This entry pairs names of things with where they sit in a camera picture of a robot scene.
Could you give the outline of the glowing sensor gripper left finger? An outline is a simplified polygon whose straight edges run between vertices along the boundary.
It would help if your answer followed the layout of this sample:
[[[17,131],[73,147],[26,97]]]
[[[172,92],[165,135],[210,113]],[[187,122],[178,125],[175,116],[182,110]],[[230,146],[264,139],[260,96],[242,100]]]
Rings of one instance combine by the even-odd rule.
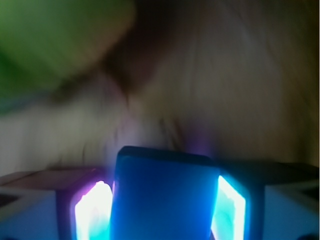
[[[0,178],[2,240],[75,240],[77,204],[98,182],[109,184],[101,167],[18,171]]]

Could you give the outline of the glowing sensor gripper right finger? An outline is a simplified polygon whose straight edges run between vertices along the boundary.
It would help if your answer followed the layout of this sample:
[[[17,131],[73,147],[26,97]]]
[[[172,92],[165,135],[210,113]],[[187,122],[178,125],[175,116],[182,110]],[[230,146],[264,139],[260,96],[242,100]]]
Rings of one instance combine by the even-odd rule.
[[[217,161],[213,240],[317,240],[319,168],[307,163]]]

